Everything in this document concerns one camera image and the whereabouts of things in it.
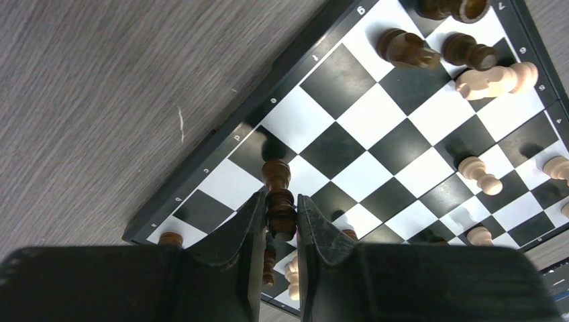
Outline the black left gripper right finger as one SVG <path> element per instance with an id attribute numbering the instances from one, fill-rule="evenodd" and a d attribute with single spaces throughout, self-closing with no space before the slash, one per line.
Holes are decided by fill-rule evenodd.
<path id="1" fill-rule="evenodd" d="M 299 195 L 303 321 L 559 321 L 541 276 L 494 246 L 354 241 Z"/>

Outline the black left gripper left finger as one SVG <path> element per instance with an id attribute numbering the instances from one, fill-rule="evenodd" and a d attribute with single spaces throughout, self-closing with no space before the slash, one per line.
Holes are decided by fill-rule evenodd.
<path id="1" fill-rule="evenodd" d="M 257 321 L 263 192 L 193 246 L 29 247 L 1 262 L 2 321 Z"/>

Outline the dark brown chess piece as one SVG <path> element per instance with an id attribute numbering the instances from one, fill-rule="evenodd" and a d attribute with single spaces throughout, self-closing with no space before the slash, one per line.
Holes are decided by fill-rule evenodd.
<path id="1" fill-rule="evenodd" d="M 265 162 L 262 180 L 268 189 L 266 203 L 266 225 L 275 240 L 291 241 L 297 230 L 295 198 L 288 189 L 291 181 L 289 165 L 281 159 Z"/>

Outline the black white chess board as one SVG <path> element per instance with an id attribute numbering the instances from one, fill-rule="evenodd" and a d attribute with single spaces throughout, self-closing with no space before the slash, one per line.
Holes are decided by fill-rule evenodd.
<path id="1" fill-rule="evenodd" d="M 487 228 L 497 246 L 536 252 L 568 237 L 568 183 L 543 172 L 568 155 L 568 101 L 524 1 L 491 1 L 478 22 L 433 21 L 414 1 L 331 1 L 256 92 L 215 130 L 141 208 L 123 239 L 155 244 L 162 233 L 190 247 L 229 221 L 260 190 L 271 158 L 291 169 L 289 190 L 307 195 L 337 227 L 366 242 L 466 245 Z M 440 50 L 464 33 L 499 54 L 532 62 L 526 93 L 467 101 L 461 66 L 397 68 L 374 49 L 389 28 Z"/>

